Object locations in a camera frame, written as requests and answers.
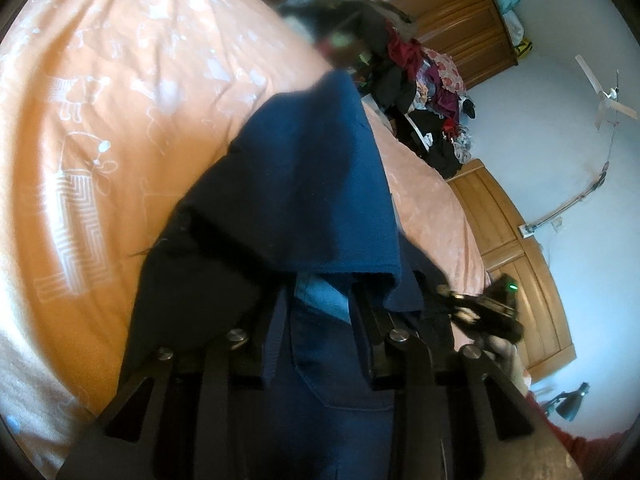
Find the pink patterned fabric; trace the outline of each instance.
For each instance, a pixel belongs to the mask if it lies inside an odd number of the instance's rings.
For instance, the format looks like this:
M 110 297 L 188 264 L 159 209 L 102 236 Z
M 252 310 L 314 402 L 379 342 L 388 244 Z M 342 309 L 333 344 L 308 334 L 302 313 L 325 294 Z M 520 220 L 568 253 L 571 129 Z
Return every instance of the pink patterned fabric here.
M 422 52 L 438 66 L 438 73 L 440 74 L 440 79 L 442 79 L 442 86 L 444 86 L 444 88 L 450 92 L 455 92 L 456 94 L 463 94 L 466 92 L 465 82 L 462 81 L 456 64 L 450 56 L 447 56 L 447 54 L 440 54 L 430 48 L 424 48 Z

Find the wall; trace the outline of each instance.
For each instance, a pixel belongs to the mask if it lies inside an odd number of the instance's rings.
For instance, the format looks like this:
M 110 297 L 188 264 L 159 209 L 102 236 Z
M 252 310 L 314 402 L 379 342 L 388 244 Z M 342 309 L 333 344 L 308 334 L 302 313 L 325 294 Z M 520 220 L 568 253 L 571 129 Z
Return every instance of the wall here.
M 582 54 L 605 88 L 620 69 L 620 101 L 640 110 L 640 46 L 610 0 L 522 0 L 534 42 L 520 66 L 473 88 L 472 153 L 533 221 L 600 171 L 612 124 L 593 126 L 597 100 L 575 62 Z M 613 120 L 613 113 L 608 117 Z M 578 358 L 536 385 L 538 399 L 591 385 L 574 434 L 628 428 L 640 411 L 640 126 L 624 116 L 603 187 L 536 235 L 556 280 Z

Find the lamp shade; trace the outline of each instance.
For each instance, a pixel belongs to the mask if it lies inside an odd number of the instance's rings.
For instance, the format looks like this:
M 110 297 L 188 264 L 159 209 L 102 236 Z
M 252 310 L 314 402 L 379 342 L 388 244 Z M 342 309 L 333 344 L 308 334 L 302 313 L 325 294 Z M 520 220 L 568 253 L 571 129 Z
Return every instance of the lamp shade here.
M 567 394 L 566 398 L 556 407 L 556 413 L 564 420 L 571 422 L 580 409 L 584 396 L 589 392 L 589 383 L 582 383 L 580 388 Z

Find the purple cloth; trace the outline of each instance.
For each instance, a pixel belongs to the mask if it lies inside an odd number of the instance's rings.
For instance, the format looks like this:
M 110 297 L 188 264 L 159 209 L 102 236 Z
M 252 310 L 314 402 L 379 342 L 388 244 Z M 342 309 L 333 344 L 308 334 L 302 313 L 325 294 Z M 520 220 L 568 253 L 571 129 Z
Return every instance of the purple cloth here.
M 438 66 L 431 63 L 427 69 L 427 77 L 433 81 L 436 86 L 436 93 L 431 98 L 430 105 L 438 113 L 453 119 L 456 124 L 460 122 L 460 108 L 458 107 L 458 94 L 450 92 L 442 86 L 442 79 L 438 73 Z

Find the light blue fabric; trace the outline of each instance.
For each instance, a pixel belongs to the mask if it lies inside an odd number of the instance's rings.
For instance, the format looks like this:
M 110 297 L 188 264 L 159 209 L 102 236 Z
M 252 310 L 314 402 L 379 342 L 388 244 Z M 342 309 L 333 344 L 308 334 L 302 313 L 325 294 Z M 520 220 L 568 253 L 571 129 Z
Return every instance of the light blue fabric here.
M 326 280 L 311 272 L 299 272 L 294 296 L 306 305 L 351 324 L 348 298 Z

